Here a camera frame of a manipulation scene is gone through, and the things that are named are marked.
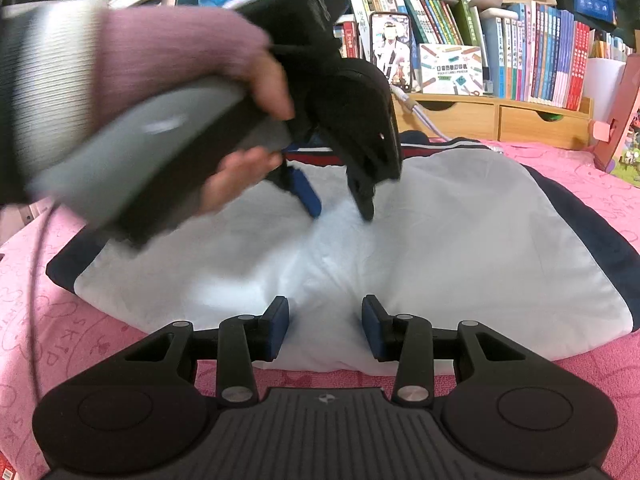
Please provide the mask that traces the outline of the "person's left forearm sleeve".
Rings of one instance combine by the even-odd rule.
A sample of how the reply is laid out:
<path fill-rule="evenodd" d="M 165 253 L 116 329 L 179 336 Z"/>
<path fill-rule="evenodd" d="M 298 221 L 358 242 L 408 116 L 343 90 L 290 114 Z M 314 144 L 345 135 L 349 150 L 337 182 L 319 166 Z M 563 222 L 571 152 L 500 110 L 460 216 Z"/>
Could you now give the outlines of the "person's left forearm sleeve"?
<path fill-rule="evenodd" d="M 203 76 L 241 81 L 265 112 L 292 118 L 270 44 L 219 8 L 67 0 L 2 11 L 2 205 L 30 203 L 30 179 L 129 107 Z"/>

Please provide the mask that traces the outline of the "person's left hand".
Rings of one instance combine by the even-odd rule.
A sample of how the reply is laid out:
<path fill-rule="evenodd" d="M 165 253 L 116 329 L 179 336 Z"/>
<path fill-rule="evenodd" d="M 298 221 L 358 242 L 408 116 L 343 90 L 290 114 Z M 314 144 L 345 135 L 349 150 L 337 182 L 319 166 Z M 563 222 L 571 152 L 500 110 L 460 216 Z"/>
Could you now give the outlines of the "person's left hand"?
<path fill-rule="evenodd" d="M 286 122 L 294 116 L 294 105 L 288 94 L 288 83 L 282 66 L 265 49 L 250 61 L 244 75 L 250 87 L 253 104 L 245 98 L 233 107 L 228 119 L 239 119 L 232 136 L 239 151 L 221 159 L 216 172 L 204 183 L 201 192 L 200 214 L 221 211 L 244 191 L 259 183 L 282 162 L 278 152 L 263 145 L 250 148 L 245 141 L 257 136 L 257 128 L 267 123 L 266 116 Z"/>

